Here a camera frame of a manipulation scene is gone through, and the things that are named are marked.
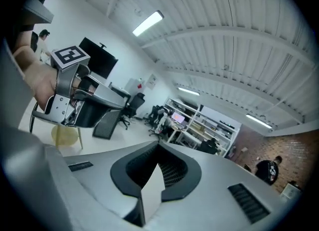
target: brick wall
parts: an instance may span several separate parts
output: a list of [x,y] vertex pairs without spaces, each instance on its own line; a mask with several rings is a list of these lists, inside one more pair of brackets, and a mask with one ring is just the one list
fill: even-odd
[[319,153],[319,130],[285,136],[264,137],[242,125],[235,141],[236,153],[231,158],[240,166],[247,164],[254,172],[261,160],[280,155],[279,176],[273,187],[282,192],[287,182],[297,181],[304,188]]

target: black monitor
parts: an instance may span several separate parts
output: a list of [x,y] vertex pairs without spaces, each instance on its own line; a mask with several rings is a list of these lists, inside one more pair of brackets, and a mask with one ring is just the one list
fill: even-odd
[[88,64],[90,70],[106,79],[118,60],[86,37],[80,48],[91,57]]

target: yellow stool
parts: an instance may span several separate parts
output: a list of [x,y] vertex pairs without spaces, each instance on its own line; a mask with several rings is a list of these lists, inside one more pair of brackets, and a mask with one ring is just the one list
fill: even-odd
[[80,139],[81,148],[83,149],[80,128],[78,128],[78,132],[76,132],[73,127],[55,125],[52,129],[51,136],[57,148],[59,145],[71,146]]

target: man in black t-shirt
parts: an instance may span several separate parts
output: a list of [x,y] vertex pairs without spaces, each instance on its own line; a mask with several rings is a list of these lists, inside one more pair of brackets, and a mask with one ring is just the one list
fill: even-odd
[[263,160],[257,164],[256,176],[269,185],[273,185],[278,178],[278,166],[283,161],[281,156],[277,156],[274,161]]

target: white wall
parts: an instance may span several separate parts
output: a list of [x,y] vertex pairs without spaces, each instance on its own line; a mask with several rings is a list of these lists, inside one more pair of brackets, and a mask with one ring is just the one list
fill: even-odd
[[156,71],[153,61],[132,40],[128,41],[125,32],[114,22],[86,3],[84,0],[46,0],[44,5],[54,14],[51,24],[38,24],[36,33],[47,29],[50,35],[46,39],[49,51],[71,45],[78,45],[84,37],[107,46],[107,51],[118,59],[105,85],[110,82],[124,87],[129,78],[142,78],[147,81],[154,73],[158,83],[153,90],[145,89],[145,103],[139,114],[149,112],[153,105],[164,104],[167,97],[175,97],[174,92]]
[[215,121],[221,120],[227,124],[232,125],[236,130],[240,129],[241,123],[239,123],[238,121],[236,121],[236,120],[234,120],[234,119],[232,119],[224,114],[219,113],[218,111],[215,111],[211,108],[204,106],[203,109],[201,110],[201,112],[204,115],[207,115],[208,117],[212,118]]

